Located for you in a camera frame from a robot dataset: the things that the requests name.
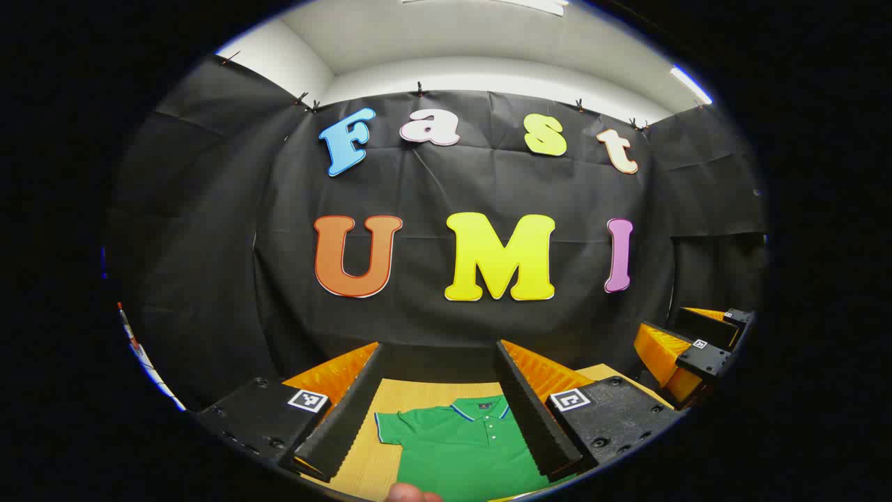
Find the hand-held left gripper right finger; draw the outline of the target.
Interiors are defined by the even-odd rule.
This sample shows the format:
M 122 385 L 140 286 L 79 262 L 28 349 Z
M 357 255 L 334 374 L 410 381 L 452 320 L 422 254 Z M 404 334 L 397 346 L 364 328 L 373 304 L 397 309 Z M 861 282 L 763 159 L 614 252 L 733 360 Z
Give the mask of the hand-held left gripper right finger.
M 617 463 L 687 418 L 622 375 L 590 379 L 506 340 L 495 353 L 509 410 L 551 482 Z

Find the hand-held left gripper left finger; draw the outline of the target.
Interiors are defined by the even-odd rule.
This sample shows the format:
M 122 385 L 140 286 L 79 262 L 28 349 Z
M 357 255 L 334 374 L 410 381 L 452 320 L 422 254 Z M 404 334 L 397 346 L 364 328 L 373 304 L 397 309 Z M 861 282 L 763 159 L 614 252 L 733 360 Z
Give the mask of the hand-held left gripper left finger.
M 369 412 L 385 359 L 373 342 L 290 379 L 258 376 L 195 417 L 262 464 L 330 482 Z

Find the green T-shirt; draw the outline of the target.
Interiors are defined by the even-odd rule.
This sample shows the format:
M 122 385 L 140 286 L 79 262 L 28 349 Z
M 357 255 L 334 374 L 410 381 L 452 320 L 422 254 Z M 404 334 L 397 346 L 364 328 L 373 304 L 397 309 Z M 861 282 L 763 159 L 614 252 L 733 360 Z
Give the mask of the green T-shirt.
M 380 443 L 401 447 L 397 482 L 442 502 L 487 502 L 551 488 L 503 395 L 375 413 Z

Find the white side desk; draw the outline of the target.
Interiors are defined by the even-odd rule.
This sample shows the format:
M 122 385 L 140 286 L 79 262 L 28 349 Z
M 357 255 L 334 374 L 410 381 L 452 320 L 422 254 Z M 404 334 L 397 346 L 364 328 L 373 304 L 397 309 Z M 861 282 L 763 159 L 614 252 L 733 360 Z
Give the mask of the white side desk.
M 123 305 L 121 304 L 121 302 L 116 303 L 116 308 L 118 311 L 118 315 L 120 315 L 121 318 L 122 328 L 124 330 L 124 333 L 127 335 L 128 343 L 130 343 L 130 350 L 136 357 L 137 362 L 142 365 L 146 376 L 148 377 L 148 379 L 150 379 L 150 381 L 153 382 L 154 385 L 156 385 L 158 390 L 162 392 L 164 396 L 168 397 L 173 402 L 173 404 L 175 404 L 178 410 L 181 410 L 181 412 L 185 412 L 185 410 L 187 410 L 187 407 L 185 407 L 184 404 L 174 395 L 166 382 L 163 381 L 162 377 L 160 377 L 159 372 L 154 367 L 154 364 L 152 363 L 150 357 L 146 352 L 146 347 L 144 347 L 144 345 L 138 341 L 130 325 L 130 320 L 128 320 L 128 317 L 125 314 L 125 310 L 123 309 Z

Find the black backdrop cloth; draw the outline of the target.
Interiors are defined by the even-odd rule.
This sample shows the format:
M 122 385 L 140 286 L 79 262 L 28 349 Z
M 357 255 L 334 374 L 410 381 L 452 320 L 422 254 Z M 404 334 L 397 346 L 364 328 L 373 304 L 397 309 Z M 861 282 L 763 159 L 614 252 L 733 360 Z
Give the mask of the black backdrop cloth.
M 392 347 L 391 379 L 495 381 L 494 344 L 637 377 L 640 322 L 758 308 L 768 231 L 754 156 L 707 106 L 643 132 L 484 90 L 363 96 L 311 112 L 214 56 L 125 156 L 105 236 L 138 340 L 191 408 L 249 378 Z M 553 298 L 446 298 L 456 213 L 503 243 L 555 223 Z

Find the ceiling light strip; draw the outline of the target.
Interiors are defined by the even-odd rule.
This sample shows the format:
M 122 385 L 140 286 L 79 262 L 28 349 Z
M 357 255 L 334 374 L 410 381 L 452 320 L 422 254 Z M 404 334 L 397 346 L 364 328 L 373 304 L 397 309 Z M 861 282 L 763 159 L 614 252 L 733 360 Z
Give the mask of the ceiling light strip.
M 427 4 L 436 6 L 437 9 L 455 10 L 468 16 L 471 13 L 483 16 L 489 12 L 501 12 L 501 10 L 522 10 L 526 13 L 545 14 L 551 17 L 563 18 L 569 6 L 567 0 L 397 0 L 401 4 Z
M 670 73 L 672 74 L 673 77 L 675 77 L 675 79 L 678 79 L 679 82 L 681 82 L 682 85 L 685 86 L 685 88 L 688 89 L 695 96 L 695 99 L 697 100 L 698 104 L 702 104 L 702 105 L 713 104 L 713 99 L 710 98 L 710 95 L 708 95 L 707 92 L 705 92 L 705 90 L 702 89 L 701 86 L 698 85 L 698 83 L 695 82 L 694 79 L 691 79 L 691 77 L 689 77 L 688 74 L 685 73 L 684 70 L 682 70 L 682 68 L 680 68 L 678 66 L 673 66 L 672 69 L 670 70 Z

